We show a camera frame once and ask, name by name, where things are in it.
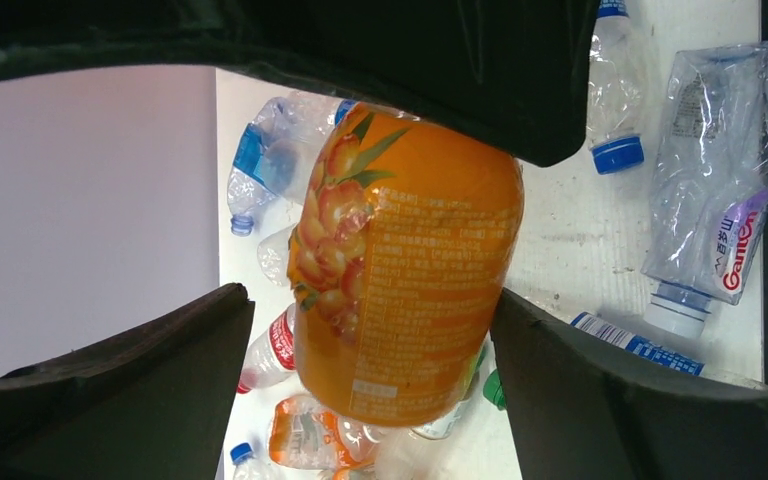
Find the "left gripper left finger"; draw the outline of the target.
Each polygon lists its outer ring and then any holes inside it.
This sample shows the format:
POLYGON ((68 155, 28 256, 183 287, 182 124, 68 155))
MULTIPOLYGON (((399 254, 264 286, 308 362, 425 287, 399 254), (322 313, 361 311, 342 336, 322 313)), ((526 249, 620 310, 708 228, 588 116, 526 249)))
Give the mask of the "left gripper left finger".
POLYGON ((0 377, 0 479, 212 479, 255 305, 224 285, 0 377))

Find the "orange juice bottle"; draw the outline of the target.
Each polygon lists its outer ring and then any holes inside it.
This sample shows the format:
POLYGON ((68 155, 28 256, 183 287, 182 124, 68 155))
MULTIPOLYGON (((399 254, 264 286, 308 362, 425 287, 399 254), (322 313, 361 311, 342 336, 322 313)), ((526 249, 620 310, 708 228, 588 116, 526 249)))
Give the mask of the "orange juice bottle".
POLYGON ((289 240, 295 365, 336 413, 382 427, 465 392, 524 216, 512 155, 358 103, 319 153, 289 240))

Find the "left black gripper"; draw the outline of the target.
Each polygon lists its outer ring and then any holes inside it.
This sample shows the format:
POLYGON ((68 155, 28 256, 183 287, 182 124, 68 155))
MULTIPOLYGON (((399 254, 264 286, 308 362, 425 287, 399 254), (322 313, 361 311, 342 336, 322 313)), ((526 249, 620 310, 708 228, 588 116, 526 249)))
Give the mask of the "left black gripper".
POLYGON ((0 81, 206 65, 389 105, 539 167, 585 140, 595 1, 0 1, 0 81))

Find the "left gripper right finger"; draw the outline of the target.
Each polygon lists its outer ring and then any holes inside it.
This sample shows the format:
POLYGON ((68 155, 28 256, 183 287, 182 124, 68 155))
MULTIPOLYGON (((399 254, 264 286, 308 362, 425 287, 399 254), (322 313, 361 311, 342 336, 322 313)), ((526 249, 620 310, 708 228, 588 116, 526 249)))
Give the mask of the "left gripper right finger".
POLYGON ((491 329, 526 479, 768 479, 768 390, 623 351, 510 290, 491 329))

